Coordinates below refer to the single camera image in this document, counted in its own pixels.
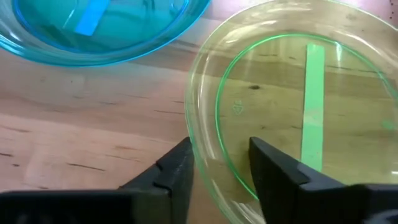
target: green paper strip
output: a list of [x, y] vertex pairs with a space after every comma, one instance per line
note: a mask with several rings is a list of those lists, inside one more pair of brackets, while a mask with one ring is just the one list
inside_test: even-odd
[[307, 45], [301, 162], [322, 170], [325, 48]]
[[387, 130], [395, 130], [396, 129], [395, 124], [392, 121], [383, 121], [382, 127]]

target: table surface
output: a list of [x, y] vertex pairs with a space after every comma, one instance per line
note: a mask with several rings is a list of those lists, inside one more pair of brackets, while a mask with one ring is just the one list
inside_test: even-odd
[[[0, 190], [115, 189], [140, 174], [187, 136], [184, 89], [203, 41], [259, 2], [213, 0], [178, 40], [110, 67], [49, 67], [2, 50]], [[398, 25], [389, 0], [348, 2]], [[188, 222], [227, 223], [195, 174]]]

